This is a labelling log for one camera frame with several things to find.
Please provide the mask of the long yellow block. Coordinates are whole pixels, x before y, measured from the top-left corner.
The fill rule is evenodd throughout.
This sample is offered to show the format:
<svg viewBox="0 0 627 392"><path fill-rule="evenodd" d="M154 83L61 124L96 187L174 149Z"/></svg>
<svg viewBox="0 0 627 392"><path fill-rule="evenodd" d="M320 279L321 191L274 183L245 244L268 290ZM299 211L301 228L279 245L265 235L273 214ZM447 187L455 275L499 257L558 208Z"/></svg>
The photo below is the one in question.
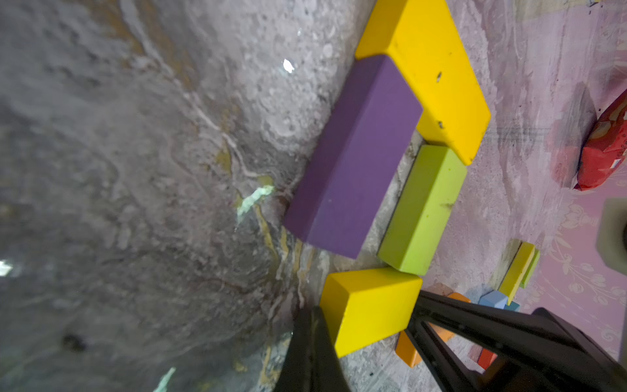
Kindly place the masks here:
<svg viewBox="0 0 627 392"><path fill-rule="evenodd" d="M423 139L451 148L470 166L491 112L447 3L377 1L355 56L377 55L395 63L422 104L416 130Z"/></svg>

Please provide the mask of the orange block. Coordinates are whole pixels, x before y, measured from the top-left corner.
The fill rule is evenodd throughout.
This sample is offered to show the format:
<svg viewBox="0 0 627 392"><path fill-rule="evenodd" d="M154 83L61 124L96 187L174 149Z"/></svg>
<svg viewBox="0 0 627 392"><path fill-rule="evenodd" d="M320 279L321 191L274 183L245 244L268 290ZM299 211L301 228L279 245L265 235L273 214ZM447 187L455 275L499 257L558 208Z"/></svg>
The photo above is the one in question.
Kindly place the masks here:
<svg viewBox="0 0 627 392"><path fill-rule="evenodd" d="M444 294L434 293L434 296L446 297L448 299L456 300L459 302L472 304L472 301L469 298L461 295L458 292L444 292ZM416 311L414 311L410 318L410 323L408 327L405 330L401 331L401 333L399 334L397 346L395 349L397 356L400 357L400 359L405 362L408 367L411 368L416 367L416 365L420 364L423 361L417 350L417 343L419 340L416 336L416 325ZM430 323L429 326L434 330L434 332L444 343L447 343L451 338L455 336L454 332L449 331L446 328L442 328L439 325Z"/></svg>

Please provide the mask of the small yellow block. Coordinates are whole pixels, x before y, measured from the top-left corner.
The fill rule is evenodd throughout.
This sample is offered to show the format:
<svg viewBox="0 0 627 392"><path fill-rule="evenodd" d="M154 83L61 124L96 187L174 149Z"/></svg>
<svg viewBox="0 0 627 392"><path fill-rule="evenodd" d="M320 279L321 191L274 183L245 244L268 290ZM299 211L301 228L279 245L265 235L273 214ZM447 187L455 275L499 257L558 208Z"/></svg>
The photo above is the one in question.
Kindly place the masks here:
<svg viewBox="0 0 627 392"><path fill-rule="evenodd" d="M421 277L391 267L330 274L320 307L337 357L403 331L422 284Z"/></svg>

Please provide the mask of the purple block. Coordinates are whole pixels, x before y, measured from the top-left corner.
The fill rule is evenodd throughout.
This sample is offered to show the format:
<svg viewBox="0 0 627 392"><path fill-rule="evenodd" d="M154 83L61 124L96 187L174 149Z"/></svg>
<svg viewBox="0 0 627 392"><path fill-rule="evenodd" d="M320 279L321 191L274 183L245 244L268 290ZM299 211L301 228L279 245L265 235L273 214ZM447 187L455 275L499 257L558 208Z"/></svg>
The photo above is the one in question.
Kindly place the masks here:
<svg viewBox="0 0 627 392"><path fill-rule="evenodd" d="M423 107L385 55L357 60L283 224L316 248L358 257Z"/></svg>

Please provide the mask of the lime green block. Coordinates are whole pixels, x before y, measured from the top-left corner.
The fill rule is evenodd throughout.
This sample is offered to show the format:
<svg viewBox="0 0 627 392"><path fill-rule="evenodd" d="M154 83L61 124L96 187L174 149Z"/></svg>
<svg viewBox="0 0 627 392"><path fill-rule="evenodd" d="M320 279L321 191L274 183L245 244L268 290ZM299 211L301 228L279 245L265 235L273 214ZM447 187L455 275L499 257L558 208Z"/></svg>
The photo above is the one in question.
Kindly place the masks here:
<svg viewBox="0 0 627 392"><path fill-rule="evenodd" d="M377 256L408 274L426 275L467 176L444 146L423 145L394 210Z"/></svg>

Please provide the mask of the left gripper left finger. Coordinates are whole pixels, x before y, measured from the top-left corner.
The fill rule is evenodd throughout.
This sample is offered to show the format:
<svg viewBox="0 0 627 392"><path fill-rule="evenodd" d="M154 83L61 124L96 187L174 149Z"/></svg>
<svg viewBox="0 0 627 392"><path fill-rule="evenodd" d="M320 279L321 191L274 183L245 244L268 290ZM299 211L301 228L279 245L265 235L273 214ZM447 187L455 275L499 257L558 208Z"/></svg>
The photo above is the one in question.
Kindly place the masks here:
<svg viewBox="0 0 627 392"><path fill-rule="evenodd" d="M274 389L294 392L349 390L320 307L300 311Z"/></svg>

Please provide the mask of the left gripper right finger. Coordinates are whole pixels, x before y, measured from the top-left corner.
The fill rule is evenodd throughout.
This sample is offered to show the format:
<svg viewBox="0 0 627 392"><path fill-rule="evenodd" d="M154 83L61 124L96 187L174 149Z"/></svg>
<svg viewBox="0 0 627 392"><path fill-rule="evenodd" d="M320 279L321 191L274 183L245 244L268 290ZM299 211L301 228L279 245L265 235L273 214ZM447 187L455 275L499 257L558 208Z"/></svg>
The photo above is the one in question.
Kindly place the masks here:
<svg viewBox="0 0 627 392"><path fill-rule="evenodd" d="M593 339L545 308L532 314L422 292L417 350L443 391L624 391L626 370ZM439 325L497 354L471 371L438 337Z"/></svg>

